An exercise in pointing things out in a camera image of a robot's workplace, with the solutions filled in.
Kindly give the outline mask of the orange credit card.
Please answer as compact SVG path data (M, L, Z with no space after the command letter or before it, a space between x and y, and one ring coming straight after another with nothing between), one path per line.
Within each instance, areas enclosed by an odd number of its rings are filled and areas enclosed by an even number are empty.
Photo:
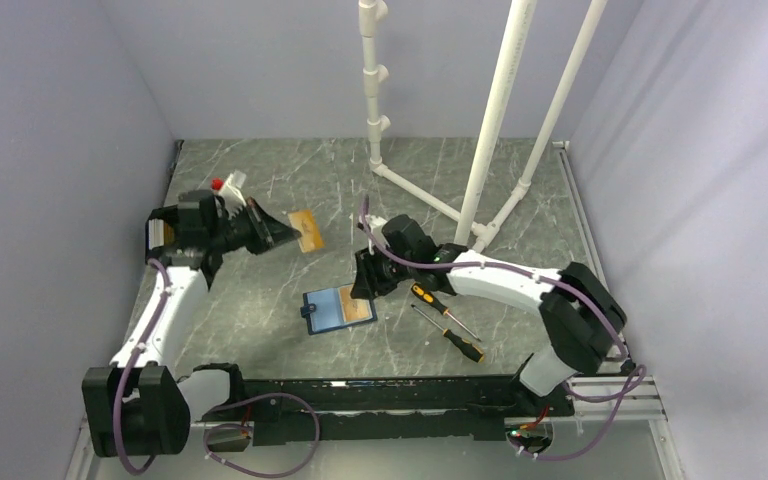
M290 225L300 233L297 243L302 253L311 253L325 246L311 209L290 212L288 219Z
M338 288L340 307L345 325L360 324L374 319L372 304L368 300L351 297L352 285Z

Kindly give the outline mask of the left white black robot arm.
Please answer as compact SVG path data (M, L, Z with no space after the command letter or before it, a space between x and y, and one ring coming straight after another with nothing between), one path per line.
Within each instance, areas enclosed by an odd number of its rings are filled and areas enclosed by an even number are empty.
M121 349L81 384L95 453L117 457L177 454L190 424L212 410L224 420L247 406L242 376L232 364L200 367L183 382L173 372L184 326L207 296L225 254L263 254L301 237L237 190L192 190L156 208L145 223L147 265L156 271L148 304Z

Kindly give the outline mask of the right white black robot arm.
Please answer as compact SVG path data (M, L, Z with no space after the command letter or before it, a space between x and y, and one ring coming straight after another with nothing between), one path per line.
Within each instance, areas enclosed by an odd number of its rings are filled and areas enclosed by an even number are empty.
M407 215L384 220L360 214L358 227L368 245L355 253L352 298L374 300L407 282L419 303L446 317L452 312L441 294L491 300L542 320L549 344L519 367L510 391L513 406L524 415L538 413L574 375L597 373L612 348L627 353L620 338L627 317L582 263L532 268L464 245L437 244Z

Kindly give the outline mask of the dark blue card holder wallet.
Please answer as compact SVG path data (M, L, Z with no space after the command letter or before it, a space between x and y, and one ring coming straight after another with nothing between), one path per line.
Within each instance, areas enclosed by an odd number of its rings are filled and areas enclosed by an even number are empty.
M299 312L300 317L305 320L309 335L324 334L360 326L375 322L378 319L373 302L368 300L372 304L374 319L360 324L345 325L337 292L339 287L305 292L302 295L302 306Z

